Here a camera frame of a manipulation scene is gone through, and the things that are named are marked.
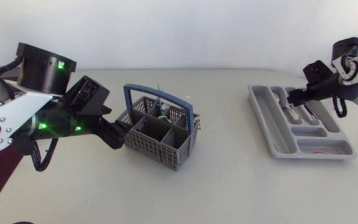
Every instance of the blue basket handle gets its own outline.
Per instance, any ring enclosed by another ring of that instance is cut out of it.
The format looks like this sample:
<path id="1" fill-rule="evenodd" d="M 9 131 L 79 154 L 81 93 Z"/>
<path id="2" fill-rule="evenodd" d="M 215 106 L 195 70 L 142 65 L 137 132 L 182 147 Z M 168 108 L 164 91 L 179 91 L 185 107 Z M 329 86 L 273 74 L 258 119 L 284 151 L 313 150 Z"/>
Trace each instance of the blue basket handle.
<path id="1" fill-rule="evenodd" d="M 125 94 L 125 102 L 127 104 L 127 109 L 132 109 L 132 97 L 131 97 L 131 90 L 141 91 L 144 93 L 148 93 L 151 95 L 155 95 L 157 97 L 163 98 L 171 103 L 174 103 L 186 111 L 187 116 L 187 127 L 188 132 L 193 134 L 194 132 L 194 125 L 193 125 L 193 106 L 175 96 L 169 95 L 163 91 L 155 90 L 150 87 L 142 86 L 142 85 L 135 85 L 135 84 L 126 84 L 124 85 L 124 94 Z"/>

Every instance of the white wall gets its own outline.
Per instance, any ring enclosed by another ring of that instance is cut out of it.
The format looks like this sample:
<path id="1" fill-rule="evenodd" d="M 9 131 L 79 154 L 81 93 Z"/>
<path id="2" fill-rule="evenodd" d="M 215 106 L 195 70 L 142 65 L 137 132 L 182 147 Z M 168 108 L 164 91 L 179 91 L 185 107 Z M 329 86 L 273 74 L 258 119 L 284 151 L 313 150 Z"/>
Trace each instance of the white wall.
<path id="1" fill-rule="evenodd" d="M 356 0 L 0 0 L 0 65 L 25 42 L 79 69 L 258 68 L 301 77 L 352 36 Z"/>

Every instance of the black cable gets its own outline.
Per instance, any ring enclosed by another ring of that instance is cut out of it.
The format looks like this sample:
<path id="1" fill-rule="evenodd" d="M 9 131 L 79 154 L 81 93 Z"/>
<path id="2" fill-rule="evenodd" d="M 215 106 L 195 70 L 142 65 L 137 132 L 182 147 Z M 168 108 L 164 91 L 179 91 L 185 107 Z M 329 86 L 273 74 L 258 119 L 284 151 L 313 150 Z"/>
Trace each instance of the black cable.
<path id="1" fill-rule="evenodd" d="M 347 108 L 346 108 L 346 103 L 344 99 L 339 99 L 339 102 L 341 103 L 342 106 L 342 111 L 339 111 L 338 108 L 338 102 L 337 102 L 337 96 L 333 97 L 333 102 L 334 102 L 334 108 L 335 108 L 335 112 L 338 115 L 339 118 L 343 118 L 346 117 L 347 115 Z"/>
<path id="2" fill-rule="evenodd" d="M 18 65 L 20 65 L 20 63 L 22 63 L 22 58 L 20 57 L 15 58 L 13 62 L 0 67 L 0 75 L 2 75 L 4 72 L 12 70 L 13 68 L 16 68 Z"/>
<path id="3" fill-rule="evenodd" d="M 49 162 L 52 159 L 53 152 L 55 151 L 57 141 L 58 141 L 57 138 L 52 139 L 52 141 L 50 142 L 47 154 L 45 155 L 45 158 L 42 162 L 41 162 L 41 154 L 38 149 L 38 145 L 34 144 L 34 149 L 32 151 L 31 158 L 32 158 L 32 163 L 34 164 L 34 168 L 36 169 L 36 171 L 42 172 L 48 167 Z"/>
<path id="4" fill-rule="evenodd" d="M 13 93 L 11 87 L 6 83 L 6 81 L 0 77 L 0 83 L 4 86 L 11 100 L 15 99 L 15 94 Z"/>

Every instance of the white tabletop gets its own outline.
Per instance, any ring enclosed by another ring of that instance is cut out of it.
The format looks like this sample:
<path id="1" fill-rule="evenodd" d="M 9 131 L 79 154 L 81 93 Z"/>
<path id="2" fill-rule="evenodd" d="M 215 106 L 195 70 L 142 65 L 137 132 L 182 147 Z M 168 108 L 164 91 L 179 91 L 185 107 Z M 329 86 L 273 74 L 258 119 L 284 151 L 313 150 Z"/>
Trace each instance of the white tabletop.
<path id="1" fill-rule="evenodd" d="M 111 91 L 111 122 L 125 109 L 126 83 L 160 84 L 193 104 L 201 115 L 193 153 L 175 172 L 96 136 L 61 138 L 46 171 L 23 158 L 0 194 L 0 223 L 358 223 L 353 103 L 335 120 L 356 159 L 274 159 L 247 86 L 301 86 L 303 79 L 257 70 L 112 70 L 73 73 L 69 86 L 83 75 Z"/>

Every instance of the dish rack basket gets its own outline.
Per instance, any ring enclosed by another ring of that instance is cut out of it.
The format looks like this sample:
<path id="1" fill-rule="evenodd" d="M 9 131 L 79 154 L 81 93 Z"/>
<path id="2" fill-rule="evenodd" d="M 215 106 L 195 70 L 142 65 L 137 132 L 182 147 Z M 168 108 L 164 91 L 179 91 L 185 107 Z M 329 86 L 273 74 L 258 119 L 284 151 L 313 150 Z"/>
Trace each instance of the dish rack basket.
<path id="1" fill-rule="evenodd" d="M 132 103 L 131 90 L 155 95 L 157 99 L 143 96 Z M 200 129 L 200 119 L 193 114 L 193 106 L 168 93 L 141 85 L 124 85 L 124 94 L 127 109 L 118 120 L 132 126 L 125 136 L 125 145 L 178 170 L 190 156 Z M 179 107 L 170 105 L 162 111 L 159 98 Z"/>

